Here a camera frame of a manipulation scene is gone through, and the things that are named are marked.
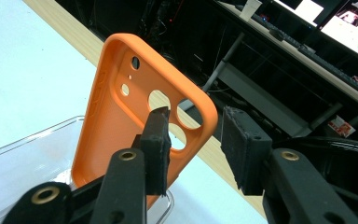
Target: orange phone case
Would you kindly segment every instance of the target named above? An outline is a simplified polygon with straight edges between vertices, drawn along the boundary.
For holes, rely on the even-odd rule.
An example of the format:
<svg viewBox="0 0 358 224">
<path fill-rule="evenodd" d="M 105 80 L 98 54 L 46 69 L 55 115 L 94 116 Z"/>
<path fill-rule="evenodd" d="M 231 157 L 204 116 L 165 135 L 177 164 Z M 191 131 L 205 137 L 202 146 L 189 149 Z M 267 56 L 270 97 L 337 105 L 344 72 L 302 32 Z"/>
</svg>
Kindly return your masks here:
<svg viewBox="0 0 358 224">
<path fill-rule="evenodd" d="M 184 99 L 199 110 L 199 127 L 188 127 L 179 118 L 178 105 Z M 76 149 L 72 167 L 76 186 L 104 175 L 111 156 L 131 147 L 135 135 L 142 133 L 149 112 L 158 105 L 170 106 L 170 128 L 176 126 L 186 137 L 183 149 L 171 148 L 169 186 L 213 134 L 216 109 L 205 92 L 141 38 L 111 35 L 103 45 Z M 157 198 L 148 196 L 148 207 Z"/>
</svg>

